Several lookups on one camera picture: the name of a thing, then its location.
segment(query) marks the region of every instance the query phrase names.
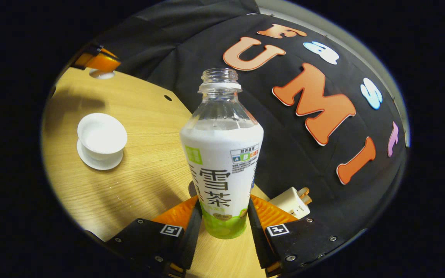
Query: bottle label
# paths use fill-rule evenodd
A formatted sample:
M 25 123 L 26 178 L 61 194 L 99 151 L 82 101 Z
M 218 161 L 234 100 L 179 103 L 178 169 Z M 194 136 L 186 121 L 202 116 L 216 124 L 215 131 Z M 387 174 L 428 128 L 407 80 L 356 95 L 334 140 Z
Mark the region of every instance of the bottle label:
M 223 222 L 245 218 L 260 144 L 237 149 L 184 147 L 203 209 Z

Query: green label section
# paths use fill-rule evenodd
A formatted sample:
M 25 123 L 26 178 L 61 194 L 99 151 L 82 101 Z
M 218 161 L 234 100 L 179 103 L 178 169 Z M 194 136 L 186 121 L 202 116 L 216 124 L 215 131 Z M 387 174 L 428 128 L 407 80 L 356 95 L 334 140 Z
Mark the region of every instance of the green label section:
M 188 155 L 190 161 L 195 162 L 200 165 L 203 165 L 202 157 L 200 156 L 199 149 L 191 148 L 186 145 L 185 145 L 185 148 L 187 149 L 187 155 Z

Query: white label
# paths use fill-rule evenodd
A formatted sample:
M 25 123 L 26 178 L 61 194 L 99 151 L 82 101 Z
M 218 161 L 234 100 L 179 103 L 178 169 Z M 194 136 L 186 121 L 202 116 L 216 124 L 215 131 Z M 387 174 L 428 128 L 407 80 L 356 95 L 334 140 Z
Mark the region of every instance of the white label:
M 244 216 L 255 180 L 263 129 L 182 130 L 193 183 L 203 208 L 226 221 Z

